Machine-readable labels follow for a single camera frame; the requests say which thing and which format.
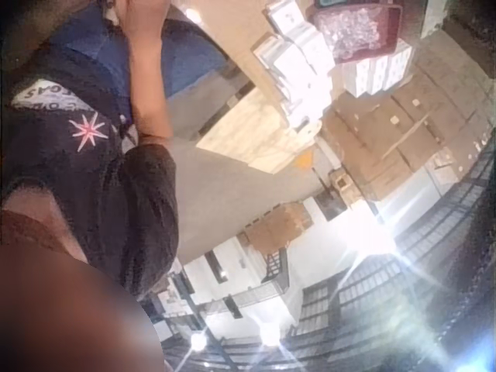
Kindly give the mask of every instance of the white box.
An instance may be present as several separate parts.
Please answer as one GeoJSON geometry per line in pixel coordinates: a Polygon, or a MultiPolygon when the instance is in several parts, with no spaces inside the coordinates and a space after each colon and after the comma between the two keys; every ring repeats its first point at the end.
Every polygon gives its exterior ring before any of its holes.
{"type": "Polygon", "coordinates": [[[261,43],[253,54],[258,58],[266,69],[270,69],[272,65],[273,55],[278,50],[284,47],[284,40],[276,35],[270,35],[263,43],[261,43]]]}
{"type": "Polygon", "coordinates": [[[370,58],[358,60],[356,62],[348,62],[342,65],[343,74],[354,76],[368,76],[370,71],[370,58]]]}
{"type": "Polygon", "coordinates": [[[389,56],[387,63],[386,79],[383,86],[385,91],[397,84],[405,76],[412,51],[413,48],[405,41],[401,39],[398,41],[396,51],[389,56]]]}
{"type": "Polygon", "coordinates": [[[277,80],[277,88],[290,103],[296,103],[307,98],[312,91],[320,91],[330,97],[330,92],[333,88],[332,78],[328,76],[317,76],[316,79],[308,83],[308,88],[306,89],[291,85],[283,77],[274,76],[274,78],[277,80]]]}
{"type": "Polygon", "coordinates": [[[274,55],[272,68],[296,88],[310,88],[316,74],[297,46],[289,42],[274,55]]]}
{"type": "Polygon", "coordinates": [[[336,66],[324,35],[311,23],[303,22],[290,31],[286,38],[302,51],[316,74],[328,74],[336,66]]]}
{"type": "Polygon", "coordinates": [[[331,90],[332,79],[322,77],[314,81],[312,87],[297,102],[283,101],[282,108],[289,126],[298,128],[304,122],[312,123],[320,120],[324,110],[332,104],[331,90]]]}
{"type": "Polygon", "coordinates": [[[270,4],[267,6],[267,14],[281,35],[289,33],[305,21],[305,17],[295,0],[284,0],[270,4]]]}
{"type": "Polygon", "coordinates": [[[276,81],[285,79],[294,89],[309,89],[316,78],[298,47],[278,36],[269,36],[253,53],[276,81]]]}
{"type": "Polygon", "coordinates": [[[389,56],[382,56],[370,59],[370,73],[367,83],[367,93],[375,95],[384,86],[386,72],[388,68],[389,56]]]}
{"type": "Polygon", "coordinates": [[[343,65],[344,88],[355,97],[367,91],[370,72],[370,59],[349,62],[343,65]]]}

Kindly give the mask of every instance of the star graphic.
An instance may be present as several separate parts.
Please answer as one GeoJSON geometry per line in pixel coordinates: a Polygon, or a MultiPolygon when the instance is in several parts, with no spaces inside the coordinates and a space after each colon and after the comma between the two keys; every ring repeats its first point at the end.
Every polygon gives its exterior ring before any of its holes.
{"type": "Polygon", "coordinates": [[[82,124],[77,124],[74,120],[69,120],[69,122],[73,126],[75,126],[76,128],[79,129],[79,132],[73,134],[72,136],[73,137],[81,137],[81,136],[83,136],[83,138],[81,140],[81,144],[79,145],[79,148],[77,149],[78,152],[81,151],[81,149],[84,147],[84,145],[86,144],[86,142],[88,140],[91,141],[91,143],[93,144],[93,146],[96,146],[96,144],[95,144],[95,136],[100,137],[100,138],[108,138],[108,136],[106,136],[103,133],[100,133],[97,130],[101,126],[104,126],[105,125],[104,122],[101,122],[101,123],[95,125],[97,117],[98,117],[98,113],[95,112],[95,114],[93,115],[93,118],[91,118],[91,122],[88,122],[88,119],[86,119],[86,116],[83,115],[83,123],[82,124]]]}

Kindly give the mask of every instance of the sleeve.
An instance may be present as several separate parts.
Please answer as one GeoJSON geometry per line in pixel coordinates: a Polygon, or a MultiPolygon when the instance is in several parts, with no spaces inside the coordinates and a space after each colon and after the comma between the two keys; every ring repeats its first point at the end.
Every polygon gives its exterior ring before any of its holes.
{"type": "Polygon", "coordinates": [[[120,281],[132,295],[145,295],[167,273],[178,245],[176,166],[161,145],[130,150],[119,169],[129,218],[120,281]]]}

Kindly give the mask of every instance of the ceiling light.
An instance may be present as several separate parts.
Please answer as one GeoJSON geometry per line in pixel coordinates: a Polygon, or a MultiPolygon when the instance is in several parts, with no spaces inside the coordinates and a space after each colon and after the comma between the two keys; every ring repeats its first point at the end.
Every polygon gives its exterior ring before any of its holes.
{"type": "Polygon", "coordinates": [[[486,372],[484,368],[466,365],[456,369],[456,372],[486,372]]]}
{"type": "Polygon", "coordinates": [[[265,323],[260,326],[260,338],[262,344],[269,347],[279,346],[281,342],[281,330],[277,323],[265,323]]]}
{"type": "Polygon", "coordinates": [[[202,351],[207,346],[207,338],[203,333],[193,333],[191,335],[191,349],[193,351],[202,351]]]}
{"type": "Polygon", "coordinates": [[[396,251],[391,233],[375,218],[358,218],[354,230],[349,231],[346,238],[349,247],[364,256],[393,254],[396,251]]]}
{"type": "Polygon", "coordinates": [[[199,25],[200,23],[202,23],[202,17],[200,16],[200,13],[198,13],[198,11],[194,10],[194,9],[186,9],[184,11],[184,15],[187,16],[189,18],[190,21],[192,21],[193,23],[196,23],[197,25],[199,25]]]}

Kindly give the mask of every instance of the white wall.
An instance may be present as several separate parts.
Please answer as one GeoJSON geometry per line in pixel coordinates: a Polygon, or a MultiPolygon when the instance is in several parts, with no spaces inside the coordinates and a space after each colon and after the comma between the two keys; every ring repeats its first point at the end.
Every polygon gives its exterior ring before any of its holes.
{"type": "MultiPolygon", "coordinates": [[[[397,236],[439,199],[438,189],[422,168],[376,206],[391,235],[397,236]]],[[[360,234],[360,224],[370,221],[372,212],[367,203],[360,201],[327,222],[314,198],[306,199],[304,205],[314,225],[291,242],[288,260],[306,288],[353,264],[357,253],[349,246],[350,236],[360,234]]]]}
{"type": "Polygon", "coordinates": [[[171,329],[167,325],[167,323],[162,320],[161,322],[155,323],[153,325],[155,327],[155,330],[157,331],[158,339],[160,342],[172,337],[174,334],[172,333],[171,329]]]}
{"type": "Polygon", "coordinates": [[[291,242],[288,260],[306,288],[351,266],[356,254],[348,251],[346,237],[354,233],[353,214],[361,209],[347,210],[327,222],[314,198],[303,204],[314,224],[291,242]]]}
{"type": "Polygon", "coordinates": [[[376,203],[376,206],[387,229],[393,236],[397,236],[440,199],[438,189],[423,167],[387,198],[376,203]]]}
{"type": "Polygon", "coordinates": [[[424,25],[422,27],[422,38],[436,31],[436,26],[442,25],[446,17],[447,0],[429,0],[425,10],[424,25]]]}
{"type": "Polygon", "coordinates": [[[216,338],[227,339],[260,335],[260,323],[278,322],[284,335],[291,325],[298,324],[281,297],[240,308],[242,319],[234,319],[230,312],[209,315],[205,321],[216,338]]]}
{"type": "Polygon", "coordinates": [[[252,251],[244,250],[236,237],[214,248],[215,256],[228,278],[221,284],[215,279],[204,256],[184,265],[184,270],[195,290],[191,295],[193,301],[199,305],[260,286],[265,276],[265,269],[260,269],[260,265],[263,264],[257,259],[257,255],[260,257],[261,255],[253,249],[252,251]]]}
{"type": "Polygon", "coordinates": [[[289,271],[289,288],[281,298],[286,304],[288,312],[293,319],[300,319],[301,306],[303,305],[303,288],[305,287],[303,280],[300,278],[294,265],[288,262],[289,271]]]}

